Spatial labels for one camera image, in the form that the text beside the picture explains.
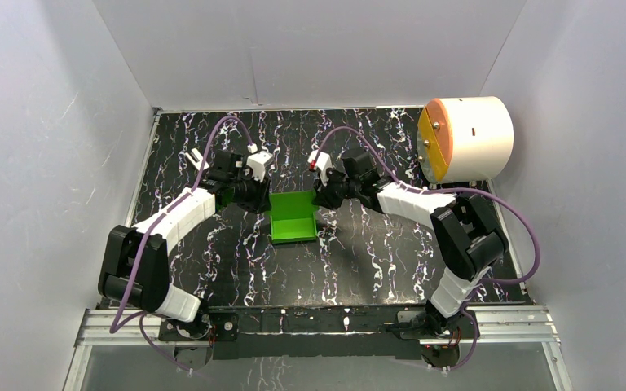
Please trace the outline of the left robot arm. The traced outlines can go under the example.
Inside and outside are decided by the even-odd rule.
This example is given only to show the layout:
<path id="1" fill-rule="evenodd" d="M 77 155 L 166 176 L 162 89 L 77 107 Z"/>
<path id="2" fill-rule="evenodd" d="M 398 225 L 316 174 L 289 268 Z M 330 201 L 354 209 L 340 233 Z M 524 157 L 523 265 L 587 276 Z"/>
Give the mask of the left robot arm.
<path id="1" fill-rule="evenodd" d="M 187 160 L 203 174 L 199 187 L 186 187 L 170 205 L 128 227 L 114 227 L 104 251 L 98 291 L 103 297 L 179 321 L 192 339 L 207 335 L 210 316 L 201 299 L 170 282 L 169 255 L 177 244 L 220 209 L 235 204 L 249 213 L 271 209 L 270 178 L 274 156 L 249 148 L 250 154 L 217 151 L 205 163 L 197 149 Z"/>

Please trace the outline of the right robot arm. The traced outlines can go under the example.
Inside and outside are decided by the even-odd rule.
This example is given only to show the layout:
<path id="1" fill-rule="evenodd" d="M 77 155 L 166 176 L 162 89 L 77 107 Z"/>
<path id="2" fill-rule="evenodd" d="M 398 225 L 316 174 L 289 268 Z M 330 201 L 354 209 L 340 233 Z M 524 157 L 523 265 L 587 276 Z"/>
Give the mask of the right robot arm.
<path id="1" fill-rule="evenodd" d="M 437 337 L 455 331 L 473 290 L 509 247 L 487 200 L 473 189 L 459 195 L 426 194 L 382 175 L 362 148 L 342 154 L 343 170 L 333 168 L 330 155 L 319 150 L 309 155 L 307 163 L 317 175 L 315 205 L 338 209 L 343 200 L 358 200 L 367 209 L 432 229 L 445 264 L 439 285 L 425 305 L 425 314 L 388 329 L 419 330 Z"/>

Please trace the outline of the small white plastic clip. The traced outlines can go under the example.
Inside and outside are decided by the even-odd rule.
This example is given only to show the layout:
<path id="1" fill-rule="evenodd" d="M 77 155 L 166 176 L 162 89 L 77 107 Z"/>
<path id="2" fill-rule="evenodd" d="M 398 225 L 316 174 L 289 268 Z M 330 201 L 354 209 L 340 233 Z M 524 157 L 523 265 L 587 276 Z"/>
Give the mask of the small white plastic clip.
<path id="1" fill-rule="evenodd" d="M 197 148 L 191 149 L 187 153 L 186 159 L 196 170 L 205 170 L 210 167 L 209 163 L 205 162 L 205 158 L 201 155 Z"/>

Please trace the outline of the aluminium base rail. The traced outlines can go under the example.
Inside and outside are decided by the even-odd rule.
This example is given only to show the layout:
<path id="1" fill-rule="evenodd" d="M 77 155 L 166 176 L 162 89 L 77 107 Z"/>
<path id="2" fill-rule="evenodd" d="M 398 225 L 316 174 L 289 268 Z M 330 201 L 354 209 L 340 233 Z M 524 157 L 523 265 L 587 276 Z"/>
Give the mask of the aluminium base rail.
<path id="1" fill-rule="evenodd" d="M 541 305 L 473 305 L 471 311 L 482 343 L 558 343 L 560 337 L 546 307 Z M 155 316 L 132 319 L 110 333 L 114 310 L 89 310 L 84 315 L 78 346 L 143 345 L 153 343 L 206 347 L 211 339 L 243 341 L 248 336 L 380 336 L 387 325 L 407 322 L 422 311 L 419 305 L 327 307 L 216 307 L 209 313 L 210 334 L 189 336 Z"/>

